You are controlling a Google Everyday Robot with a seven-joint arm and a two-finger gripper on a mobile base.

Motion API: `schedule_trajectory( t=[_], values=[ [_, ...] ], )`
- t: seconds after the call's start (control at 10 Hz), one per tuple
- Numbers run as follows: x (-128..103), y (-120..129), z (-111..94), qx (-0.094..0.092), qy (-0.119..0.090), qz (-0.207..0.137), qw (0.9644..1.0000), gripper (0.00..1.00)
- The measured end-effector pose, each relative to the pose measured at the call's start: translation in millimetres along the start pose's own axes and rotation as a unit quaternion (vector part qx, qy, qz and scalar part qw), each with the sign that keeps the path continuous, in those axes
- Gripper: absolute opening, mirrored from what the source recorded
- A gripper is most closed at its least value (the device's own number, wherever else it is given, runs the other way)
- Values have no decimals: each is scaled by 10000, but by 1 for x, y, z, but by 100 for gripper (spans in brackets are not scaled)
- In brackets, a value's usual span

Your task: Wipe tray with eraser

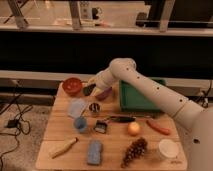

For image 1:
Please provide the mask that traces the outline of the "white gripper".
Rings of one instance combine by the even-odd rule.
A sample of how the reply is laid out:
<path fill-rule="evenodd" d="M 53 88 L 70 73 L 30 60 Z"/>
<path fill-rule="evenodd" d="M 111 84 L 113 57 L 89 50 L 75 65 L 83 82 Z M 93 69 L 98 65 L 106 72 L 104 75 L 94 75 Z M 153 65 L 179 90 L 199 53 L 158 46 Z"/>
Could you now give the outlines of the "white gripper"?
<path fill-rule="evenodd" d="M 105 90 L 111 87 L 114 78 L 110 71 L 103 70 L 98 72 L 95 76 L 91 77 L 88 81 L 88 86 L 83 88 L 83 94 L 89 96 L 95 87 Z"/>

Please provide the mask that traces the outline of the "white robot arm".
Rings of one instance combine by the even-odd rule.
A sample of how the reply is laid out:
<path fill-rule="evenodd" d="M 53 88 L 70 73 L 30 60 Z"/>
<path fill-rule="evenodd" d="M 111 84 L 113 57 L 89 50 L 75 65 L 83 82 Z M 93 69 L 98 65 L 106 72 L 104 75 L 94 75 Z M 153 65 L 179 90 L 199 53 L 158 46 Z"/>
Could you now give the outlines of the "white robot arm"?
<path fill-rule="evenodd" d="M 188 171 L 213 171 L 213 106 L 204 108 L 187 97 L 145 77 L 136 70 L 132 58 L 115 58 L 109 66 L 91 77 L 102 91 L 118 80 L 131 84 L 161 111 L 190 133 Z"/>

